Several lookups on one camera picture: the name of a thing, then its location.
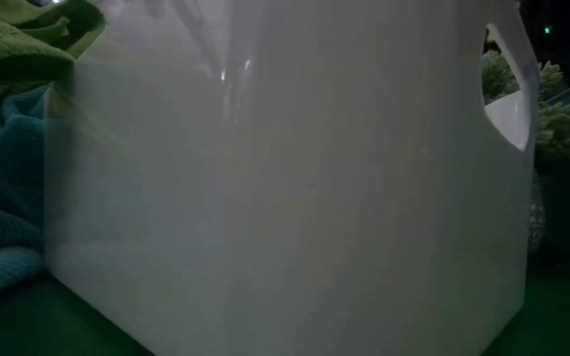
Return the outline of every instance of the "table surface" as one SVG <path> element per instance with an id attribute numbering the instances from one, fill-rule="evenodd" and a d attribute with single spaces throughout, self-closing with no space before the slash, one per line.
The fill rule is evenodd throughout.
<path id="1" fill-rule="evenodd" d="M 0 296 L 0 355 L 150 355 L 43 273 Z M 525 306 L 484 356 L 570 355 L 570 262 L 527 275 Z"/>

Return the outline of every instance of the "plastic surface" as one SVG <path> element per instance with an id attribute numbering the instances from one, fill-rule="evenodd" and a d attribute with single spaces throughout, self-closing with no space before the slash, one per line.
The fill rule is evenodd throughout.
<path id="1" fill-rule="evenodd" d="M 497 10 L 154 5 L 117 3 L 50 95 L 50 271 L 157 355 L 487 347 L 523 303 L 537 90 L 512 56 L 487 118 Z"/>

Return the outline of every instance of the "cloth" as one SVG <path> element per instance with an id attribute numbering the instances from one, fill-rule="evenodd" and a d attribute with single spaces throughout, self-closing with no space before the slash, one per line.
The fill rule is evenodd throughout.
<path id="1" fill-rule="evenodd" d="M 60 77 L 105 28 L 86 0 L 37 7 L 0 0 L 0 99 Z"/>
<path id="2" fill-rule="evenodd" d="M 44 95 L 4 100 L 0 116 L 0 291 L 43 268 Z"/>

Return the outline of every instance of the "white plastic jug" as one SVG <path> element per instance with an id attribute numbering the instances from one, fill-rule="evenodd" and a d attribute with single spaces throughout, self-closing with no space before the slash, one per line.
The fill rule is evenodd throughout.
<path id="1" fill-rule="evenodd" d="M 514 1 L 103 6 L 50 93 L 48 266 L 153 353 L 478 355 L 522 306 Z M 522 90 L 486 110 L 488 24 Z"/>

